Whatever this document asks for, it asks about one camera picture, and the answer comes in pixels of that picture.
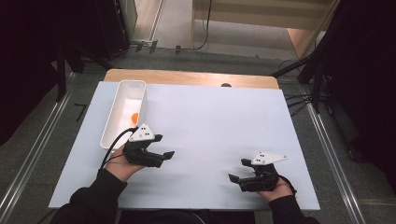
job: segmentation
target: white tabletop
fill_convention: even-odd
[[[69,202],[96,177],[106,151],[100,139],[117,82],[100,82],[81,125],[49,207]],[[146,123],[163,140],[149,151],[175,151],[161,168],[145,168],[128,181],[120,208],[262,210],[267,203],[242,192],[228,174],[254,176],[241,159],[260,151],[287,155],[277,171],[298,190],[304,210],[319,210],[289,110],[280,90],[148,84]]]

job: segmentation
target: person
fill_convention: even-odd
[[[62,206],[53,216],[51,224],[113,224],[116,222],[118,198],[127,186],[127,180],[143,169],[142,165],[129,163],[122,156],[123,146],[116,150],[105,169],[99,172],[90,187],[78,189],[70,203]],[[290,189],[279,178],[273,191],[257,192],[273,210],[274,224],[318,224],[313,217],[305,217]],[[144,217],[144,224],[202,224],[206,223],[194,213],[160,210]]]

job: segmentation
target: hand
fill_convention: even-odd
[[[122,182],[126,182],[134,173],[143,169],[145,166],[129,163],[122,155],[124,145],[115,150],[111,155],[110,161],[106,164],[106,169]]]
[[[273,191],[258,191],[257,193],[268,203],[281,197],[293,195],[289,184],[286,183],[286,181],[284,181],[282,178],[279,178],[276,183],[276,188]]]

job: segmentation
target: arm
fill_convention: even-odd
[[[319,224],[313,217],[303,215],[289,184],[282,178],[279,178],[273,191],[257,193],[268,202],[273,210],[274,224]]]
[[[70,203],[62,206],[51,223],[114,223],[118,198],[126,188],[126,181],[143,168],[131,165],[122,156],[123,147],[116,150],[106,168],[100,172],[89,188],[78,189]]]

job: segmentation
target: sleeve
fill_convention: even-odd
[[[273,210],[274,224],[319,224],[313,217],[305,217],[293,195],[275,199],[269,203]]]
[[[126,186],[104,169],[89,188],[78,189],[72,195],[70,203],[55,213],[51,224],[114,224],[118,198]]]

